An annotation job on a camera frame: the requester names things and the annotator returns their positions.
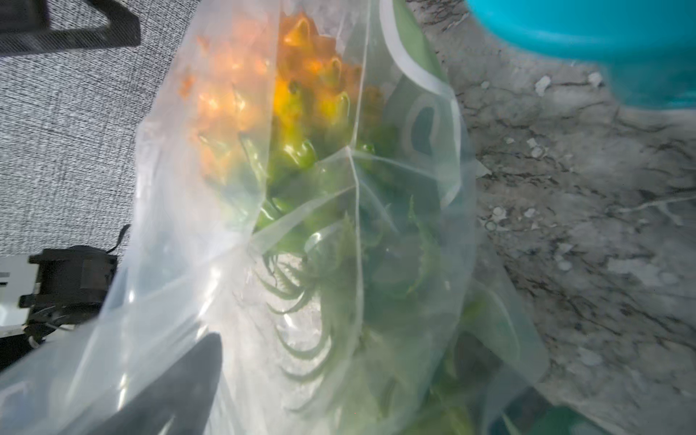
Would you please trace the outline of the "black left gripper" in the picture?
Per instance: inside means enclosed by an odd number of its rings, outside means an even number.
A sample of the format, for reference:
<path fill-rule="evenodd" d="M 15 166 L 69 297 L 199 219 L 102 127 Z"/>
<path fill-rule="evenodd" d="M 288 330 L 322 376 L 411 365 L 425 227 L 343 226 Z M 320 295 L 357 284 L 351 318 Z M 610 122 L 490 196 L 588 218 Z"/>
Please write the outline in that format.
<path fill-rule="evenodd" d="M 34 343 L 63 326 L 79 326 L 99 315 L 116 275 L 118 257 L 92 246 L 45 249 L 28 262 L 38 266 L 33 293 L 18 306 L 29 315 L 24 334 Z"/>

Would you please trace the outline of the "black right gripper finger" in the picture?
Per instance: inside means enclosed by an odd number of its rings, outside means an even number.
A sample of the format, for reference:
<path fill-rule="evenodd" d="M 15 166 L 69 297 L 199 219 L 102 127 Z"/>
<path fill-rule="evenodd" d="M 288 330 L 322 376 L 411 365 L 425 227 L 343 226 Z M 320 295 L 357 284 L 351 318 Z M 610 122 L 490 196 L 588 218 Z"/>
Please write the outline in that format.
<path fill-rule="evenodd" d="M 84 413 L 63 434 L 201 434 L 222 370 L 222 342 L 209 333 L 115 413 Z"/>

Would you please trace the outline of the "clear zip-top bag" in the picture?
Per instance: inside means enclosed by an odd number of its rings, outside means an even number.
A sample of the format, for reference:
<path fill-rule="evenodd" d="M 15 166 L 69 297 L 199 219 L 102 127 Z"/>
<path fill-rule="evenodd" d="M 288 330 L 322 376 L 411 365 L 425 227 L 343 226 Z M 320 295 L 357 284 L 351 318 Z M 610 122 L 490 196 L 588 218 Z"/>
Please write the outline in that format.
<path fill-rule="evenodd" d="M 204 1 L 122 260 L 48 251 L 5 434 L 489 434 L 548 354 L 402 1 Z"/>

